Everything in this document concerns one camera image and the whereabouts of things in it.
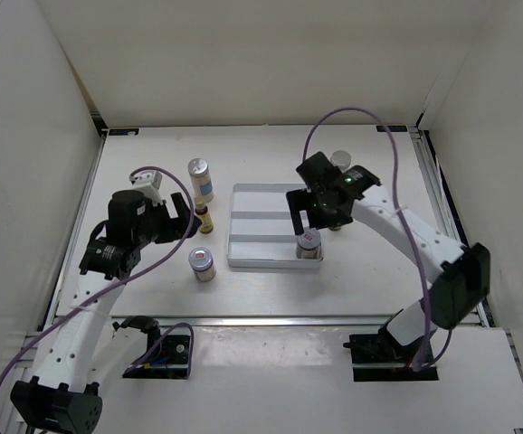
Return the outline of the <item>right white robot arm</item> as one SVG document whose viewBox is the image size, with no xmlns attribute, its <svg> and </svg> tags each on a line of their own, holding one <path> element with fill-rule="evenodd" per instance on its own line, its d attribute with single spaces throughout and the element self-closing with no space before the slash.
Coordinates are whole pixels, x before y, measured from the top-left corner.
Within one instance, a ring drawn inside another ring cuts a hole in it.
<svg viewBox="0 0 523 434">
<path fill-rule="evenodd" d="M 395 209 L 379 178 L 360 165 L 341 171 L 318 152 L 297 169 L 305 186 L 286 194 L 293 229 L 365 224 L 403 253 L 419 270 L 426 290 L 379 331 L 379 353 L 397 362 L 412 344 L 437 329 L 454 329 L 490 292 L 490 252 L 437 231 L 406 209 Z"/>
</svg>

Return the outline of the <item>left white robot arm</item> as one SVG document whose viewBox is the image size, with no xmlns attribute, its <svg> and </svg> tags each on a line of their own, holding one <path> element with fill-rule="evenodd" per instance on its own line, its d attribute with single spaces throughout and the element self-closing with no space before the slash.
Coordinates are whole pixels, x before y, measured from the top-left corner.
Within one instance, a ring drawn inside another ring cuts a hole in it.
<svg viewBox="0 0 523 434">
<path fill-rule="evenodd" d="M 56 334 L 43 363 L 28 382 L 14 384 L 10 399 L 33 429 L 91 433 L 102 410 L 100 384 L 92 375 L 94 350 L 123 288 L 149 244 L 172 242 L 179 248 L 199 227 L 187 190 L 171 196 L 177 216 L 170 217 L 158 190 L 134 187 L 115 192 L 108 218 L 90 238 L 79 265 L 76 307 L 51 326 Z"/>
</svg>

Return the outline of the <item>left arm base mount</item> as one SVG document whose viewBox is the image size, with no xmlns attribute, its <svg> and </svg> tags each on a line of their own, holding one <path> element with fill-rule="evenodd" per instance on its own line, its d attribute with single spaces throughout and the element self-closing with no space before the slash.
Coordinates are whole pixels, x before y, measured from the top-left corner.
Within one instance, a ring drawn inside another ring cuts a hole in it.
<svg viewBox="0 0 523 434">
<path fill-rule="evenodd" d="M 161 331 L 160 323 L 148 316 L 128 316 L 113 322 L 115 332 L 136 329 L 147 337 L 148 355 L 122 374 L 124 379 L 188 380 L 191 374 L 195 330 L 186 322 Z"/>
</svg>

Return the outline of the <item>short spice jar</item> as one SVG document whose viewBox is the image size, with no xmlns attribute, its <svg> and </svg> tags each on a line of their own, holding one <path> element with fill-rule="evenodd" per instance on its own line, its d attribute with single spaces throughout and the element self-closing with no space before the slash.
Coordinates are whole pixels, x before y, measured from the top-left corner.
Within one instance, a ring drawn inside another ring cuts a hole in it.
<svg viewBox="0 0 523 434">
<path fill-rule="evenodd" d="M 198 281 L 207 282 L 215 277 L 214 257 L 209 249 L 205 247 L 193 249 L 189 253 L 188 262 Z"/>
<path fill-rule="evenodd" d="M 321 260 L 321 235 L 314 228 L 306 228 L 305 231 L 297 236 L 296 257 L 298 259 Z"/>
</svg>

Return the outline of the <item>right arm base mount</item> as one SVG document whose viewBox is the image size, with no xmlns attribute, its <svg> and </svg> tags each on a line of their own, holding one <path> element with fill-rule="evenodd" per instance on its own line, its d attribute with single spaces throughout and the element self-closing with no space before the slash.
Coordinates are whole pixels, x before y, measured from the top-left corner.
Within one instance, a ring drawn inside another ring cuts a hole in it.
<svg viewBox="0 0 523 434">
<path fill-rule="evenodd" d="M 394 347 L 379 334 L 354 334 L 343 347 L 350 352 L 354 382 L 435 382 L 436 367 L 414 369 L 419 338 L 406 347 Z"/>
</svg>

